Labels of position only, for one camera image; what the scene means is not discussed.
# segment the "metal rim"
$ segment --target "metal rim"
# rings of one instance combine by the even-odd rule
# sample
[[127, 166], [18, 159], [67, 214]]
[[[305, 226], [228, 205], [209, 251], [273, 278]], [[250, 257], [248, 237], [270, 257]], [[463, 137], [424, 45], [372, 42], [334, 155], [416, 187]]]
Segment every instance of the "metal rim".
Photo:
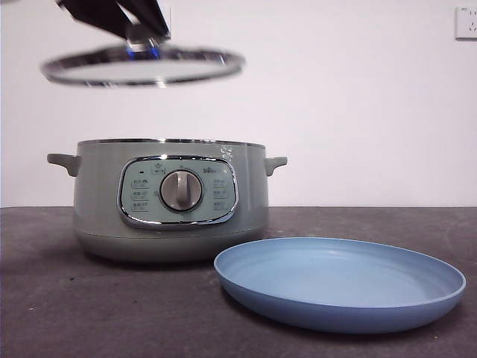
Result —
[[[151, 77], [147, 79], [88, 79], [67, 78], [63, 74], [68, 69], [94, 66], [105, 63], [130, 63], [139, 61], [206, 61], [221, 65], [220, 70], [205, 72], [199, 75], [184, 75], [173, 78]], [[131, 51], [126, 45], [103, 48], [98, 51], [84, 52], [70, 57], [57, 58], [41, 66], [44, 76], [51, 82], [59, 84], [80, 85], [88, 87], [123, 87], [123, 86], [156, 86], [166, 87], [169, 84], [182, 84], [191, 81], [203, 81], [234, 75], [241, 71], [245, 59], [226, 51], [210, 48], [185, 49], [169, 45], [160, 48], [142, 48], [140, 51]]]
[[244, 145], [265, 149], [265, 146], [249, 142], [233, 142], [229, 140], [213, 139], [175, 139], [175, 138], [111, 138], [111, 139], [90, 139], [78, 142], [78, 145], [108, 144], [108, 143], [188, 143], [188, 144], [220, 144], [220, 145]]

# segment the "button label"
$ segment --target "button label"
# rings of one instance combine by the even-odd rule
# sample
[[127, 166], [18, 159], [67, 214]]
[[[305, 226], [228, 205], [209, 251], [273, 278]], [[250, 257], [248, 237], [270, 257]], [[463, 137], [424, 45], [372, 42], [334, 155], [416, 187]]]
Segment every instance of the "button label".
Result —
[[131, 186], [134, 189], [148, 189], [149, 181], [147, 179], [133, 179]]
[[149, 200], [148, 191], [147, 190], [134, 191], [131, 194], [131, 200]]
[[214, 188], [224, 188], [227, 182], [224, 179], [214, 179]]
[[214, 189], [214, 199], [228, 199], [229, 191], [227, 189]]
[[229, 204], [226, 201], [214, 201], [214, 210], [228, 210]]
[[164, 175], [165, 168], [161, 163], [157, 163], [151, 167], [151, 174], [154, 175]]
[[133, 203], [131, 205], [131, 210], [133, 212], [138, 212], [138, 211], [147, 212], [147, 211], [149, 211], [149, 203], [147, 203], [147, 202], [145, 202], [145, 203]]

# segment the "silver knob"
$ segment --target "silver knob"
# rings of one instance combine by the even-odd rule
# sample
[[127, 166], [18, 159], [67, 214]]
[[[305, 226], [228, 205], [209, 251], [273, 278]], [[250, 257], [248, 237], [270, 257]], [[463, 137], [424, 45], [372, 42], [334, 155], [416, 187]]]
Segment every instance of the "silver knob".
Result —
[[202, 185], [191, 172], [178, 170], [162, 181], [161, 197], [173, 210], [185, 211], [196, 206], [202, 196]]

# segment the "chrome trim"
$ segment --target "chrome trim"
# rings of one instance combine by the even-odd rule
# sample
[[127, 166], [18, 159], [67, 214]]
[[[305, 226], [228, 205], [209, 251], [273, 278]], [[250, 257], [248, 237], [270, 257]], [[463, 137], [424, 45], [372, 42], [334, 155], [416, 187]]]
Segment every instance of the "chrome trim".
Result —
[[265, 149], [262, 144], [248, 142], [233, 142], [230, 140], [213, 139], [174, 139], [174, 138], [112, 138], [112, 139], [89, 139], [78, 142], [78, 145], [106, 144], [106, 143], [188, 143], [188, 144], [222, 144], [222, 145], [245, 145]]
[[[102, 63], [130, 63], [139, 61], [207, 61], [221, 65], [220, 70], [189, 76], [173, 78], [151, 77], [138, 79], [88, 79], [67, 78], [63, 74], [68, 69], [94, 66]], [[158, 86], [167, 87], [169, 84], [181, 84], [190, 81], [202, 81], [221, 78], [241, 72], [245, 59], [238, 54], [219, 51], [211, 48], [185, 49], [159, 44], [154, 51], [149, 48], [131, 49], [128, 45], [102, 48], [93, 52], [84, 52], [69, 57], [61, 57], [41, 65], [40, 70], [51, 82], [59, 84], [83, 85], [88, 87], [121, 87], [121, 86]]]
[[[215, 162], [222, 162], [225, 165], [227, 165], [232, 172], [232, 180], [233, 180], [233, 191], [236, 195], [236, 200], [233, 203], [233, 206], [230, 208], [229, 212], [224, 214], [223, 216], [216, 218], [216, 219], [207, 219], [207, 220], [200, 220], [200, 221], [195, 221], [195, 222], [150, 222], [147, 220], [141, 220], [138, 218], [133, 217], [130, 215], [126, 209], [124, 208], [121, 200], [121, 194], [122, 194], [122, 187], [124, 184], [124, 176], [126, 174], [127, 168], [135, 162], [139, 161], [146, 161], [146, 160], [208, 160], [208, 161], [215, 161]], [[116, 198], [116, 207], [118, 208], [119, 214], [123, 221], [126, 222], [126, 224], [129, 224], [133, 227], [137, 227], [140, 229], [192, 229], [194, 227], [200, 226], [200, 225], [208, 225], [208, 224], [220, 224], [222, 222], [226, 222], [229, 220], [232, 215], [235, 213], [235, 209], [237, 208], [237, 204], [239, 203], [239, 189], [237, 187], [237, 178], [236, 178], [236, 172], [232, 165], [225, 159], [222, 158], [214, 158], [214, 157], [202, 157], [198, 155], [167, 155], [167, 154], [162, 154], [162, 155], [157, 155], [157, 156], [151, 156], [151, 157], [136, 157], [131, 160], [129, 160], [121, 170], [121, 178], [119, 180], [119, 185], [118, 185], [118, 194]]]

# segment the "pot base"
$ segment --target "pot base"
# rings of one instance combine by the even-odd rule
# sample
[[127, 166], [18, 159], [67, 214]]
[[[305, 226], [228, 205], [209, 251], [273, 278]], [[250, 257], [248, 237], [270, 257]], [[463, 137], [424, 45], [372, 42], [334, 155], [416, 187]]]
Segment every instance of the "pot base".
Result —
[[236, 233], [157, 238], [98, 236], [75, 231], [83, 249], [111, 260], [132, 263], [180, 263], [212, 259], [231, 246], [263, 239], [265, 229]]

